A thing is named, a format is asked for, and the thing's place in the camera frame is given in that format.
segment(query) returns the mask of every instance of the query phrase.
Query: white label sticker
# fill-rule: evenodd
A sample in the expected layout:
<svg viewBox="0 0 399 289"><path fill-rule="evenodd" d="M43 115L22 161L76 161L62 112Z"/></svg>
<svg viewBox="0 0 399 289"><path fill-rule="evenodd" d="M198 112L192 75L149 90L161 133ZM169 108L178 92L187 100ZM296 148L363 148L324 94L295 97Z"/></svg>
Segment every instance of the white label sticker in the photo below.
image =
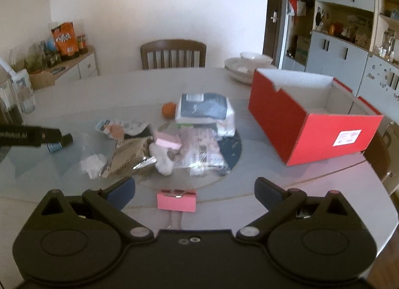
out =
<svg viewBox="0 0 399 289"><path fill-rule="evenodd" d="M188 102L203 102L203 94L188 94L186 96Z"/></svg>
<svg viewBox="0 0 399 289"><path fill-rule="evenodd" d="M353 144L358 139L362 130L348 130L340 132L333 146Z"/></svg>

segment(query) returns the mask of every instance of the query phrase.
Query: dining table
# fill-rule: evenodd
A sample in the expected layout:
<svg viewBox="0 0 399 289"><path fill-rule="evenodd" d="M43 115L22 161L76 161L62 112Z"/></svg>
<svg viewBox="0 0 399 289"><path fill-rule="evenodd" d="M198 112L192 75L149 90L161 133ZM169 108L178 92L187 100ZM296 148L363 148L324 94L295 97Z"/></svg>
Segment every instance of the dining table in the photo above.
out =
<svg viewBox="0 0 399 289"><path fill-rule="evenodd" d="M162 105L178 102L182 94L217 93L227 97L235 111L242 143L236 166L224 177L190 177L174 184L136 182L134 198L122 210L150 228L231 229L233 234L267 213L254 195L258 177L283 189L298 188L309 196L340 191L374 238L378 254L396 227L398 213L382 182L362 153L287 167L248 110L251 87L232 79L223 68L178 68L99 76L35 92L36 110L25 115L32 126L59 128L74 138L72 145L50 153L47 146L6 150L0 156L0 281L15 288L23 281L13 260L12 245L44 195L59 189L66 196L112 185L106 178L91 179L81 162L92 155L110 158L115 140L95 130L104 119L148 122L155 129L167 123ZM161 188L196 191L195 213L157 208Z"/></svg>

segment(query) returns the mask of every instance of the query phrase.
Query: cardboard box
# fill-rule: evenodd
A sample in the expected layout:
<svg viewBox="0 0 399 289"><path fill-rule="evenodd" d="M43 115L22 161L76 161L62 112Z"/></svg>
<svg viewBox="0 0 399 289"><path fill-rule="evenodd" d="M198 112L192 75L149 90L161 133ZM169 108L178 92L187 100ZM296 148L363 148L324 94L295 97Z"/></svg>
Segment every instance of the cardboard box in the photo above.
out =
<svg viewBox="0 0 399 289"><path fill-rule="evenodd" d="M298 36L297 52L295 53L295 60L300 64L306 66L309 49L310 49L310 38Z"/></svg>
<svg viewBox="0 0 399 289"><path fill-rule="evenodd" d="M383 116L327 75L258 69L249 110L287 166L365 150Z"/></svg>

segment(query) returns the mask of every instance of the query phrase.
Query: wooden floor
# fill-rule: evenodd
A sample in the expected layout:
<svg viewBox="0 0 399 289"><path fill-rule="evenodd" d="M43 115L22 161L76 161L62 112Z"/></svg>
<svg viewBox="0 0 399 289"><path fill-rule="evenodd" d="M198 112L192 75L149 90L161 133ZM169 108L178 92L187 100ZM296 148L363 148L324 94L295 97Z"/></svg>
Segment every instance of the wooden floor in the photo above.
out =
<svg viewBox="0 0 399 289"><path fill-rule="evenodd" d="M399 199L395 194L391 198L399 211ZM368 281L376 289L399 288L399 228L396 229L388 245L378 256Z"/></svg>

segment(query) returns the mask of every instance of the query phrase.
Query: dark brown door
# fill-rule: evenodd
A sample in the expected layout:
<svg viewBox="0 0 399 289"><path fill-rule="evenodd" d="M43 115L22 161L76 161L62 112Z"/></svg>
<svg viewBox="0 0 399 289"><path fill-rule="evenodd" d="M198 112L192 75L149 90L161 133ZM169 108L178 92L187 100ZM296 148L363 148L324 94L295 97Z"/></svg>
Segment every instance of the dark brown door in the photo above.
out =
<svg viewBox="0 0 399 289"><path fill-rule="evenodd" d="M276 62L277 45L279 42L280 14L282 0L268 0L266 15L265 43L263 53L273 58Z"/></svg>

